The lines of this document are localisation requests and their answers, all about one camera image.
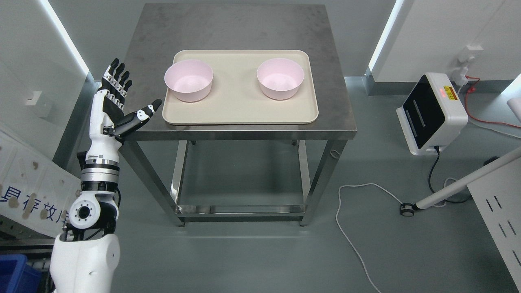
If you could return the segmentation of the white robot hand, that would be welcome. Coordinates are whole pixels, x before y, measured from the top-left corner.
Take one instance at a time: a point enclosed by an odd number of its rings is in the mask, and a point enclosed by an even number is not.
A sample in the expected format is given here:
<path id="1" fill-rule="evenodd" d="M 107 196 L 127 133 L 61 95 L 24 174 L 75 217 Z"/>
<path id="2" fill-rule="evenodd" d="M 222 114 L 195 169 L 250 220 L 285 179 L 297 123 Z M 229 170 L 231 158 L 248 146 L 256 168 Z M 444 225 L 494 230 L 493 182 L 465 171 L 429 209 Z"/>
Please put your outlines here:
<path id="1" fill-rule="evenodd" d="M 115 58 L 102 77 L 102 90 L 93 97 L 90 113 L 89 157 L 119 157 L 122 143 L 114 137 L 126 137 L 143 127 L 162 105 L 161 99 L 123 116 L 125 98 L 132 80 L 125 64 Z"/>

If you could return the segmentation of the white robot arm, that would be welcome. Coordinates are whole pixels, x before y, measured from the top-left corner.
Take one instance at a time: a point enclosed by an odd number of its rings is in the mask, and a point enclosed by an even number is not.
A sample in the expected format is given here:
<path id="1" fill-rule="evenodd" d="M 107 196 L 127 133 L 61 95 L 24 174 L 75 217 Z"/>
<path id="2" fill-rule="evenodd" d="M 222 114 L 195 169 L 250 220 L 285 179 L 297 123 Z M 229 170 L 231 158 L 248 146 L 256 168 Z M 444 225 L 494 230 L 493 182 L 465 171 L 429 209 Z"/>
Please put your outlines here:
<path id="1" fill-rule="evenodd" d="M 55 239 L 50 275 L 56 293 L 109 293 L 120 261 L 115 235 L 120 196 L 119 149 L 125 137 L 143 127 L 161 106 L 160 99 L 127 115 L 125 98 L 132 81 L 115 58 L 93 96 L 89 123 L 90 149 L 78 153 L 79 197 L 68 209 L 63 232 Z"/>

